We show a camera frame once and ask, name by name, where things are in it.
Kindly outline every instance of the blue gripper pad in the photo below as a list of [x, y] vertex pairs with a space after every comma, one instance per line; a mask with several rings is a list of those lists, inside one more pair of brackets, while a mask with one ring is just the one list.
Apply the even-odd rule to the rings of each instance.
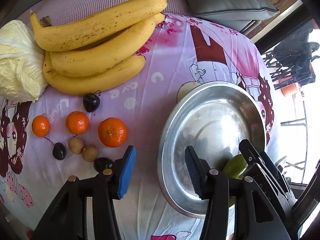
[[126, 194], [128, 191], [129, 183], [131, 180], [133, 168], [136, 163], [136, 157], [137, 157], [135, 147], [129, 146], [124, 156], [126, 155], [128, 155], [128, 157], [119, 178], [119, 189], [118, 189], [119, 199], [121, 199], [124, 196], [124, 194]]

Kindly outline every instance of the bolt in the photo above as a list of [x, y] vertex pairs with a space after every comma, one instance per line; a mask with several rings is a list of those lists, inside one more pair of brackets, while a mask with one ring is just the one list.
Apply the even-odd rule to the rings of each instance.
[[70, 182], [75, 182], [77, 179], [77, 177], [75, 175], [71, 175], [69, 178], [68, 178], [68, 181]]
[[112, 174], [112, 170], [111, 169], [106, 169], [103, 171], [104, 175], [111, 175]]
[[209, 170], [209, 173], [211, 174], [211, 175], [218, 175], [218, 170], [216, 170], [216, 169], [210, 169]]
[[246, 182], [249, 182], [249, 183], [253, 182], [253, 178], [250, 177], [250, 176], [245, 176], [245, 177], [244, 177], [244, 180], [245, 180]]

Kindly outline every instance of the tangerine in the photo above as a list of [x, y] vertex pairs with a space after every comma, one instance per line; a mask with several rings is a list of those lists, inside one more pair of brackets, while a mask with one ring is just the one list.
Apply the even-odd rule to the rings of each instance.
[[98, 136], [105, 146], [116, 148], [124, 144], [128, 129], [121, 119], [109, 117], [99, 124]]
[[83, 112], [71, 112], [66, 118], [66, 127], [73, 134], [82, 134], [89, 128], [89, 119]]
[[50, 131], [50, 122], [43, 115], [36, 116], [32, 121], [32, 131], [38, 137], [46, 136]]

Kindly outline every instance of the dark cherry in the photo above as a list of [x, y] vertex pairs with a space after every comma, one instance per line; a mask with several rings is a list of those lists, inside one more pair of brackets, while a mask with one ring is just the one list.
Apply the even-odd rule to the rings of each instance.
[[111, 169], [113, 161], [107, 157], [100, 157], [96, 159], [93, 163], [93, 167], [97, 172], [103, 172], [106, 169]]
[[82, 102], [84, 109], [91, 113], [98, 109], [100, 105], [100, 98], [93, 93], [88, 93], [84, 95]]
[[62, 143], [56, 143], [53, 147], [52, 155], [58, 161], [62, 161], [67, 155], [65, 146]]

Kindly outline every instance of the cartoon eye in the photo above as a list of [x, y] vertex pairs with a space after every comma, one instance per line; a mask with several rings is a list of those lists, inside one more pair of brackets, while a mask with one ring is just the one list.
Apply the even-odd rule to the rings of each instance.
[[12, 139], [14, 141], [17, 139], [17, 133], [15, 131], [12, 132]]

